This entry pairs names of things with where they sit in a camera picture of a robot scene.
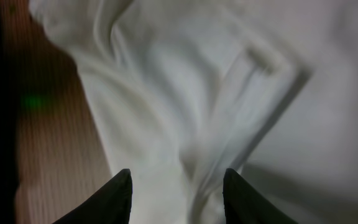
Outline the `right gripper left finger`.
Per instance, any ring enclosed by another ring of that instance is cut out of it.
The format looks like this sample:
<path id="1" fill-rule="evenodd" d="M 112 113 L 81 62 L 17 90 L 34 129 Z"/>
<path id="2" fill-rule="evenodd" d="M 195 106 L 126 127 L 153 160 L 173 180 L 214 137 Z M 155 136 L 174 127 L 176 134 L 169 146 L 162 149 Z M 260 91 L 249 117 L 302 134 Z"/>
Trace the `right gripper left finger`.
<path id="1" fill-rule="evenodd" d="M 131 172 L 123 169 L 89 199 L 53 224 L 128 224 L 131 207 Z"/>

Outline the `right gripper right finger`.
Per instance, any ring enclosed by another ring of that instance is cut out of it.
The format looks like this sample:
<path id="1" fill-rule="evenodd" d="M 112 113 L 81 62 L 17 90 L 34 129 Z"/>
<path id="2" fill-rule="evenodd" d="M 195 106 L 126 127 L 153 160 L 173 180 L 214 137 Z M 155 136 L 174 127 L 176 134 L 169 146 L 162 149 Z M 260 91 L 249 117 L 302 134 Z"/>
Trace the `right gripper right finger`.
<path id="1" fill-rule="evenodd" d="M 296 224 L 232 168 L 224 175 L 223 200 L 226 224 Z"/>

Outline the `white robot print t-shirt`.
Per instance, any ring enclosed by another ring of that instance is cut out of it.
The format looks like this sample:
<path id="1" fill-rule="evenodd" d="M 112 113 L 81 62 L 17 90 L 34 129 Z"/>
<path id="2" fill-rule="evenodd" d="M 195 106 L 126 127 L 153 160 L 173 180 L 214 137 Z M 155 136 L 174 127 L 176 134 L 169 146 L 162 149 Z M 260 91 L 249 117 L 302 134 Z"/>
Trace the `white robot print t-shirt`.
<path id="1" fill-rule="evenodd" d="M 358 223 L 358 1 L 31 1 L 75 62 L 131 223 L 223 223 L 239 171 L 299 223 Z"/>

